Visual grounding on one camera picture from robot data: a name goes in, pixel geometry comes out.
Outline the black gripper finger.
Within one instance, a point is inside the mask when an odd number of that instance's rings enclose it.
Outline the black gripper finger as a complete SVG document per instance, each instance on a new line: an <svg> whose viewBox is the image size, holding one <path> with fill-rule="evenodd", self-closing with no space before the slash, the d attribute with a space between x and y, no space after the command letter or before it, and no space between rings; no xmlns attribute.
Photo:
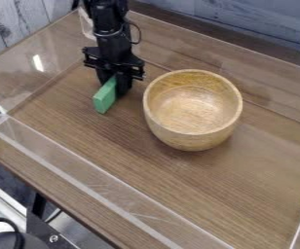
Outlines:
<svg viewBox="0 0 300 249"><path fill-rule="evenodd" d="M96 71L101 85L105 85L108 81L116 76L116 72L113 70L97 68Z"/></svg>
<svg viewBox="0 0 300 249"><path fill-rule="evenodd" d="M126 72L117 73L117 93L118 97L126 95L132 88L133 78Z"/></svg>

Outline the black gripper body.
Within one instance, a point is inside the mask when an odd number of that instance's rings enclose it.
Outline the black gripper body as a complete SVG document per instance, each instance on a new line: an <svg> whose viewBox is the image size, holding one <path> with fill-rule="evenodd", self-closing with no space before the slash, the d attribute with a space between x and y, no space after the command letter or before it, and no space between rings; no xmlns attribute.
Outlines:
<svg viewBox="0 0 300 249"><path fill-rule="evenodd" d="M145 61L133 54L130 31L96 32L97 47L85 47L85 65L97 68L126 72L134 80L144 80Z"/></svg>

